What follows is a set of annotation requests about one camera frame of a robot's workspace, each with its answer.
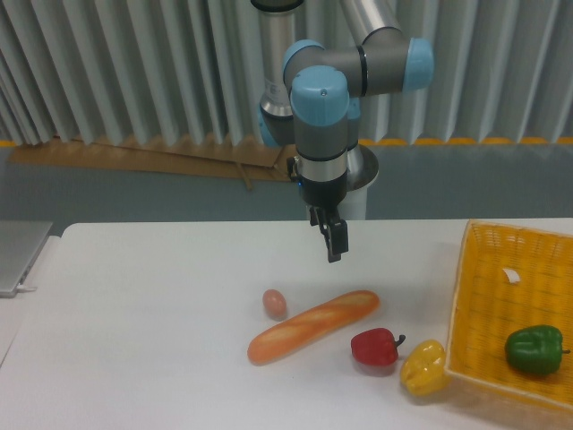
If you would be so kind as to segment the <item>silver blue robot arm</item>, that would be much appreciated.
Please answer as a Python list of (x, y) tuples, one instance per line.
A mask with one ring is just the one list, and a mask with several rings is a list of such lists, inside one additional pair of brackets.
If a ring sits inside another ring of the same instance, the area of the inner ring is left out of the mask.
[(365, 188), (367, 156), (358, 147), (361, 98), (428, 87), (434, 74), (432, 44), (409, 39), (385, 1), (343, 1), (355, 42), (327, 49), (297, 39), (301, 1), (254, 1), (260, 23), (266, 89), (261, 96), (261, 136), (294, 144), (287, 174), (298, 184), (311, 225), (324, 237), (330, 262), (348, 250), (339, 212), (346, 194)]

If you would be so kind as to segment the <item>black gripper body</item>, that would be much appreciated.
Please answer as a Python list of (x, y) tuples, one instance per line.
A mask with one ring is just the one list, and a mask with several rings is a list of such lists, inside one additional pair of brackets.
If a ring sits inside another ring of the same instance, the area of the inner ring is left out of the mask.
[(313, 207), (336, 209), (346, 197), (347, 175), (326, 182), (312, 181), (300, 176), (297, 179), (303, 201)]

